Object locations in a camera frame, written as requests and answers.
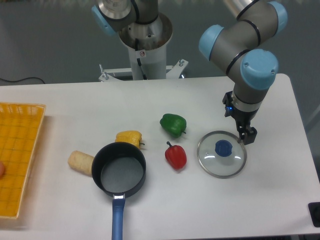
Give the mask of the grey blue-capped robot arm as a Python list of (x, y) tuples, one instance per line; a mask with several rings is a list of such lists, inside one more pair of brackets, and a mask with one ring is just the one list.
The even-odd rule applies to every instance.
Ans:
[[(251, 120), (279, 70), (277, 58), (260, 45), (286, 27), (288, 14), (276, 1), (227, 0), (225, 5), (237, 22), (230, 28), (210, 26), (198, 49), (234, 82), (222, 102), (240, 140), (248, 145), (257, 136)], [(156, 0), (98, 0), (91, 12), (104, 33), (117, 34), (126, 46), (134, 80), (168, 78), (166, 47), (173, 26)]]

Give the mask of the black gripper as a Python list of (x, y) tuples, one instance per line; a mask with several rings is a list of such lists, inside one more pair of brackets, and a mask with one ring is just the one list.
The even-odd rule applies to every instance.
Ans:
[(259, 109), (259, 104), (248, 104), (240, 101), (232, 92), (225, 93), (222, 103), (225, 106), (225, 117), (232, 117), (236, 129), (244, 145), (252, 144), (257, 136), (257, 130), (251, 126), (251, 120)]

